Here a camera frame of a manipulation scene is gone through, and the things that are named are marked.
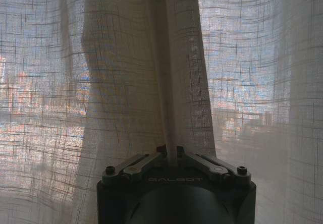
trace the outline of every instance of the sheer curtain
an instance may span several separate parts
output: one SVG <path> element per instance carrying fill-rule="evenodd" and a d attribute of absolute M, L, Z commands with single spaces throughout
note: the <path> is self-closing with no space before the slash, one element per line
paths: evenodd
<path fill-rule="evenodd" d="M 323 222 L 323 0 L 0 0 L 0 223 L 96 223 L 107 164 L 246 165 L 256 223 Z"/>

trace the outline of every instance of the brand logo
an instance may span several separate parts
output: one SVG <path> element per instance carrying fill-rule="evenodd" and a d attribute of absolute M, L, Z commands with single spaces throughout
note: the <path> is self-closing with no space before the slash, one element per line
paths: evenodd
<path fill-rule="evenodd" d="M 203 178 L 148 178 L 149 182 L 194 182 Z"/>

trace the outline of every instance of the bolt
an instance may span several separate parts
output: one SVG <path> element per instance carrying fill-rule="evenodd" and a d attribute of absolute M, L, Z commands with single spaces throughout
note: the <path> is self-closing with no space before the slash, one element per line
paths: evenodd
<path fill-rule="evenodd" d="M 105 168 L 105 173 L 107 175 L 112 175 L 115 172 L 115 167 L 114 166 L 108 166 Z"/>
<path fill-rule="evenodd" d="M 245 166 L 239 166 L 237 167 L 238 174 L 240 175 L 246 175 L 248 170 Z"/>

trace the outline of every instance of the curtain fabric texture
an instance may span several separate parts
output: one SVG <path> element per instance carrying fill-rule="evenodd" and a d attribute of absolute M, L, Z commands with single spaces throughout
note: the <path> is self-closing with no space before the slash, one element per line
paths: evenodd
<path fill-rule="evenodd" d="M 0 223 L 96 223 L 106 165 L 245 165 L 256 223 L 323 222 L 323 0 L 0 0 Z"/>

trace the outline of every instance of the linen curtain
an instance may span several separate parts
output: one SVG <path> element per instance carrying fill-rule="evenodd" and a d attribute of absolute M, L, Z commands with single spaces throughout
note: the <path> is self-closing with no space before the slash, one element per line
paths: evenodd
<path fill-rule="evenodd" d="M 323 222 L 322 0 L 0 0 L 0 222 L 96 223 L 106 165 L 243 164 L 256 223 Z"/>

